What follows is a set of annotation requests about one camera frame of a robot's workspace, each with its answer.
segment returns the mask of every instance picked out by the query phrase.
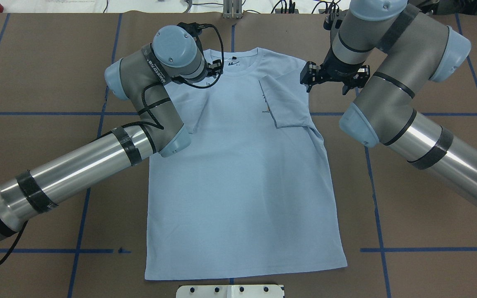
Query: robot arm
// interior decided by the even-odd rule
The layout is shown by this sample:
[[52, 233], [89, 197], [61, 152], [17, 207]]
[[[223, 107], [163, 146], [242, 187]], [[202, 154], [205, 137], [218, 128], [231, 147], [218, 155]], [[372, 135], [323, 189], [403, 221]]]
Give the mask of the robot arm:
[[344, 113], [340, 128], [366, 147], [390, 147], [477, 206], [477, 150], [409, 106], [427, 80], [441, 82], [460, 66], [469, 40], [404, 0], [352, 0], [346, 14], [332, 12], [325, 22], [331, 49], [320, 67], [307, 63], [301, 83], [310, 89], [333, 81], [330, 76], [344, 82], [346, 92], [353, 87], [348, 79], [365, 79], [361, 66], [371, 50], [384, 51], [388, 57]]
[[154, 153], [167, 157], [189, 146], [189, 134], [163, 85], [219, 77], [222, 62], [206, 63], [198, 40], [201, 30], [210, 26], [180, 23], [161, 28], [153, 43], [106, 69], [110, 89], [118, 98], [131, 100], [141, 121], [114, 128], [1, 184], [0, 240], [21, 230], [30, 218]]

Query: white mounting plate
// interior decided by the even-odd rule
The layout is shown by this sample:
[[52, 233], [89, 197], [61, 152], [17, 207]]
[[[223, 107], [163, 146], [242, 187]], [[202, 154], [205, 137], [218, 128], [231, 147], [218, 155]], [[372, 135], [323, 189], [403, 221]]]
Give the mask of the white mounting plate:
[[181, 286], [176, 298], [284, 298], [283, 285]]

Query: brown table surface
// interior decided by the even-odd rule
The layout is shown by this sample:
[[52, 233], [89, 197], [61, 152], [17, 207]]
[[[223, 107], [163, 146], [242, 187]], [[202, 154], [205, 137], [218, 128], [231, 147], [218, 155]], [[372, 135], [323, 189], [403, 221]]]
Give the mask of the brown table surface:
[[[218, 26], [225, 51], [263, 47], [322, 61], [322, 15], [0, 14], [0, 183], [135, 121], [129, 102], [107, 94], [104, 69], [151, 41], [164, 25]], [[443, 83], [413, 106], [477, 148], [477, 17], [436, 17], [472, 42]], [[215, 35], [202, 35], [218, 49]], [[384, 54], [368, 60], [376, 70]], [[354, 91], [314, 87], [313, 121], [325, 138], [341, 239], [349, 266], [315, 273], [206, 281], [146, 281], [148, 161], [118, 173], [29, 222], [0, 266], [0, 297], [174, 298], [180, 285], [284, 284], [288, 298], [477, 297], [477, 208], [379, 145], [365, 149], [337, 122]], [[13, 238], [0, 242], [2, 252]]]

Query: light blue t-shirt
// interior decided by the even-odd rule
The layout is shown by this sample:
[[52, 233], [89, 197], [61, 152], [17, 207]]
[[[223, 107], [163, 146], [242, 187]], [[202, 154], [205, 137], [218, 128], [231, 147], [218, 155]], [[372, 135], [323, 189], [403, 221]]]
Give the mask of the light blue t-shirt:
[[151, 156], [145, 278], [345, 267], [323, 138], [299, 83], [305, 62], [261, 48], [225, 57], [209, 89], [166, 86], [192, 143]]

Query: t-shirt hem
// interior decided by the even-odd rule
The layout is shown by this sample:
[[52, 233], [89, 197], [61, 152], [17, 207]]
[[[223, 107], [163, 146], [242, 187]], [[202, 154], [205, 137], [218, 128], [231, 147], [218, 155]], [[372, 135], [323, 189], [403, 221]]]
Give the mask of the t-shirt hem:
[[226, 273], [218, 273], [215, 271], [210, 272], [197, 272], [195, 275], [181, 273], [174, 274], [174, 276], [153, 274], [152, 272], [145, 272], [145, 279], [148, 281], [189, 281], [194, 279], [232, 279], [237, 277], [251, 277], [273, 274], [290, 274], [290, 273], [307, 273], [317, 272], [324, 270], [332, 270], [347, 267], [346, 260], [340, 260], [339, 262], [324, 262], [315, 265], [308, 266], [280, 266], [273, 268], [247, 268], [241, 270], [225, 270]]

